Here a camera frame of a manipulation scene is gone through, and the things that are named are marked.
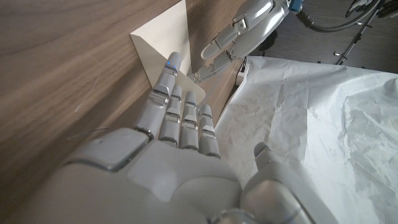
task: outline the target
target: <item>floor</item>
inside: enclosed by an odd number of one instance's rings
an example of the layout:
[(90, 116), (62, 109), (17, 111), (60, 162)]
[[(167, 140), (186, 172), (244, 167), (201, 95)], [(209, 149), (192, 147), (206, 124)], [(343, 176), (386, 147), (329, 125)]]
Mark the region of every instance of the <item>floor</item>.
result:
[[(303, 6), (317, 24), (336, 26), (358, 15), (345, 18), (351, 3), (351, 0), (306, 0)], [(373, 28), (366, 29), (344, 65), (398, 73), (398, 18), (375, 18), (370, 25)], [(276, 42), (266, 51), (265, 56), (335, 64), (340, 58), (334, 56), (334, 53), (342, 54), (360, 29), (361, 26), (354, 26), (335, 33), (318, 33), (306, 28), (290, 13), (277, 28)]]

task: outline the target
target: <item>robotic arm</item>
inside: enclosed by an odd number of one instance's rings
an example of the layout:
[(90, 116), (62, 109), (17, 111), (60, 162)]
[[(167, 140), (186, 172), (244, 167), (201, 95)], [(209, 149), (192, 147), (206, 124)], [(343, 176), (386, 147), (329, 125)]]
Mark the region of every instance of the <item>robotic arm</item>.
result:
[(231, 25), (225, 27), (203, 49), (201, 57), (208, 59), (222, 51), (209, 66), (204, 65), (188, 77), (195, 83), (212, 77), (237, 58), (244, 58), (261, 44), (283, 21), (293, 7), (300, 7), (296, 0), (247, 0), (238, 9)]
[(175, 86), (172, 53), (134, 129), (70, 155), (14, 215), (17, 223), (337, 223), (272, 151), (254, 149), (259, 172), (242, 190), (220, 160), (211, 120)]

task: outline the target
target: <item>wood grain surface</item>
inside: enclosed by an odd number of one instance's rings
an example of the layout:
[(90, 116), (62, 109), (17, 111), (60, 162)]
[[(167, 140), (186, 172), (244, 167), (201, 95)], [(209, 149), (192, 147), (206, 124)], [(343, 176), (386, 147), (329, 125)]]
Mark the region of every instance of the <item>wood grain surface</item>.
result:
[[(0, 2), (0, 222), (78, 145), (132, 127), (150, 85), (129, 33), (177, 2)], [(187, 0), (193, 70), (242, 2)]]

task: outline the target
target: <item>robotic finger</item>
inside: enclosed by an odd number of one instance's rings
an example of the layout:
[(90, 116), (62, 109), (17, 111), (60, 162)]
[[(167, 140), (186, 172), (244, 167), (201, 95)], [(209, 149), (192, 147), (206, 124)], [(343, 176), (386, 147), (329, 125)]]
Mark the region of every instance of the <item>robotic finger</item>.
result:
[(216, 75), (237, 58), (244, 58), (261, 44), (283, 21), (291, 9), (291, 0), (247, 0), (238, 9), (232, 25), (225, 27), (201, 52), (208, 59), (222, 51), (209, 66), (188, 75), (195, 83)]

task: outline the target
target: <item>black cable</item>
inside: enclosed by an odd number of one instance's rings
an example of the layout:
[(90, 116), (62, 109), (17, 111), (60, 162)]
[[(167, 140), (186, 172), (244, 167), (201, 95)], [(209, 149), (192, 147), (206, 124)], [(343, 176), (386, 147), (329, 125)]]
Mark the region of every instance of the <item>black cable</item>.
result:
[(246, 69), (246, 62), (247, 62), (247, 58), (245, 57), (245, 58), (243, 59), (243, 64), (242, 64), (241, 72), (244, 72), (244, 70)]
[(352, 21), (346, 22), (345, 24), (334, 26), (334, 27), (323, 27), (320, 25), (316, 25), (314, 21), (311, 19), (310, 14), (304, 8), (296, 15), (297, 18), (306, 26), (309, 27), (311, 30), (317, 32), (337, 32), (343, 29), (347, 29), (353, 25), (355, 25), (358, 21), (365, 18), (370, 12), (375, 10), (375, 8), (379, 5), (381, 0), (374, 0), (368, 8), (358, 17), (353, 19)]

